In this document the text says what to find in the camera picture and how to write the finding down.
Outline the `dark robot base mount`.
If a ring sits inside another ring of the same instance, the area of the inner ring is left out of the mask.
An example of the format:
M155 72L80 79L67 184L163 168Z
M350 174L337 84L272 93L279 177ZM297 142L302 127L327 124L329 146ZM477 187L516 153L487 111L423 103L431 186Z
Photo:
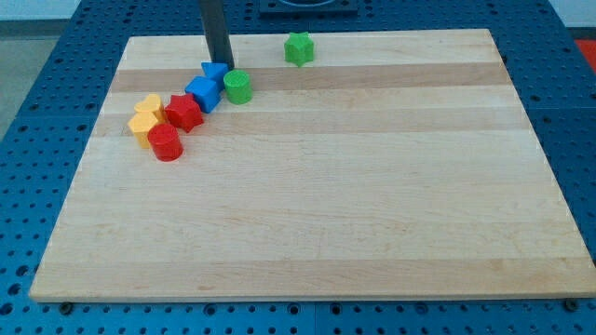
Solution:
M283 15L357 14L358 0L259 0L261 17Z

